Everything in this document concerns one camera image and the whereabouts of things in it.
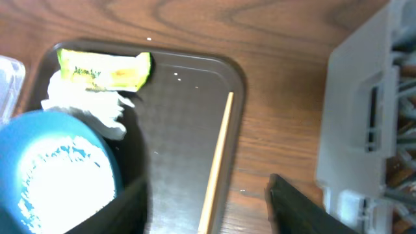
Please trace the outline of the dark blue plate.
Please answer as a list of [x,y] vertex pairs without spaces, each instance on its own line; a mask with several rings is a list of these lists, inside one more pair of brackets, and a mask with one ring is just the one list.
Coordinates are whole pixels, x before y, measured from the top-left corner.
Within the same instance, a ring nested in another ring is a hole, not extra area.
[[43,139],[83,137],[102,149],[109,158],[114,174],[116,196],[123,190],[118,165],[108,145],[82,121],[55,111],[35,110],[13,118],[1,128],[1,232],[31,233],[21,222],[18,203],[22,184],[20,162],[26,149]]

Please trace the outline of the pile of white rice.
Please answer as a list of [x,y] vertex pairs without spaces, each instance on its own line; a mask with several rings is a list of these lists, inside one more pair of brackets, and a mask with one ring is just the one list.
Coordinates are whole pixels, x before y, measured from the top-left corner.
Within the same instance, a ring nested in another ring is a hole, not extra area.
[[116,197],[109,158],[80,136],[32,143],[19,174],[21,222],[31,233],[65,233]]

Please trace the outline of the wooden chopstick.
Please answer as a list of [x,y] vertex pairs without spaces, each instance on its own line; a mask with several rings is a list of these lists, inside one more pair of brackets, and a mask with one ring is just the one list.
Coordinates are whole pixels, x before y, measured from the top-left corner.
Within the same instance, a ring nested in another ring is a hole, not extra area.
[[230,92],[227,96],[226,106],[224,109],[220,131],[214,151],[213,161],[211,165],[211,171],[209,174],[209,180],[207,184],[207,190],[205,193],[205,199],[203,208],[201,211],[200,222],[198,226],[198,234],[208,234],[212,229],[211,217],[214,210],[214,202],[216,196],[216,188],[218,183],[218,177],[220,175],[220,167],[222,164],[222,157],[224,152],[224,146],[226,143],[226,135],[229,124],[229,117],[231,115],[231,108],[233,104],[234,93]]

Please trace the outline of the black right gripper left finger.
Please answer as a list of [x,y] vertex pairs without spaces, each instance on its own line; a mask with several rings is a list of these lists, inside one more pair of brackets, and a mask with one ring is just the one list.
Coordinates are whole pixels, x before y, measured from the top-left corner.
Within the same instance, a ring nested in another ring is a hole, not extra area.
[[148,185],[146,181],[135,181],[99,212],[66,234],[145,233],[147,217]]

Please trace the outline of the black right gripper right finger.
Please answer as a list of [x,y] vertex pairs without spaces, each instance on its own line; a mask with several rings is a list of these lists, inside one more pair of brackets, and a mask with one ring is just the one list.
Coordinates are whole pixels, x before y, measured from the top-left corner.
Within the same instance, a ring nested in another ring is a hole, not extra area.
[[278,174],[270,176],[265,200],[273,234],[356,234]]

